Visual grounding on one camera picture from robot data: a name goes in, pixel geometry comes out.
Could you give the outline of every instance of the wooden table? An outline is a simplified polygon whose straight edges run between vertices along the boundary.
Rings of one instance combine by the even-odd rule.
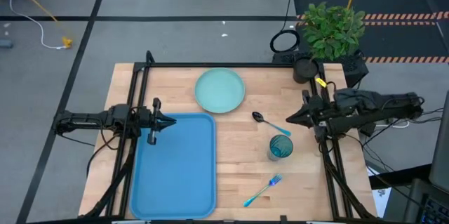
[[[133,64],[116,64],[105,109],[126,103]],[[144,104],[152,106],[154,97],[162,102],[161,111],[204,112],[196,104],[194,86],[207,68],[154,67],[149,79]],[[209,220],[332,220],[323,161],[312,130],[289,124],[286,117],[302,105],[302,90],[309,84],[293,81],[292,68],[235,68],[246,85],[245,100],[234,111],[212,114],[217,123],[217,206]],[[341,65],[325,65],[328,81],[338,88],[346,87]],[[267,124],[256,123],[251,112],[261,112],[270,121],[292,132],[293,153],[286,159],[267,159],[268,141],[279,132]],[[356,131],[348,134],[357,137]],[[95,149],[103,145],[100,137]],[[368,174],[360,145],[351,138],[340,140],[347,183],[360,202],[376,214]],[[101,198],[112,177],[116,152],[103,148],[91,164],[80,214],[89,211]],[[250,207],[243,202],[265,186],[275,173],[282,173],[280,184],[270,188]],[[337,191],[340,215],[344,216],[341,194]],[[121,188],[116,193],[114,214],[119,212]],[[127,218],[134,218],[128,209]]]

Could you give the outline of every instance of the black ring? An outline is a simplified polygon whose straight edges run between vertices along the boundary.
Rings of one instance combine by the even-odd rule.
[[[290,48],[284,50],[284,51],[279,51],[277,49],[274,48],[274,41],[276,39],[278,39],[279,36],[281,36],[282,34],[293,34],[296,37],[296,42],[293,46],[291,46]],[[291,30],[291,29],[287,29],[287,30],[281,30],[279,33],[277,33],[272,40],[269,42],[269,47],[270,49],[275,52],[275,53],[282,53],[282,52],[289,52],[289,51],[294,51],[298,46],[300,46],[301,40],[300,40],[300,34],[298,34],[295,30]]]

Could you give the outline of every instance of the blue tray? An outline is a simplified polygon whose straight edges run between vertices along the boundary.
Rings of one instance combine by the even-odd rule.
[[[167,114],[177,120],[147,143],[142,129],[135,156],[130,209],[141,220],[209,216],[217,198],[215,121],[206,113]]]

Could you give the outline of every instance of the light green plate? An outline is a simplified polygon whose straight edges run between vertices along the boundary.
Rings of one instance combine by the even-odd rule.
[[[233,70],[214,68],[204,72],[195,84],[197,103],[214,113],[229,112],[245,98],[245,84]]]

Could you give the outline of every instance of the glass cup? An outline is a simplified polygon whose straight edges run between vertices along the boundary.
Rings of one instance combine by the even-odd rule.
[[[285,135],[274,136],[269,141],[268,159],[277,161],[286,158],[293,152],[293,143],[289,137]]]

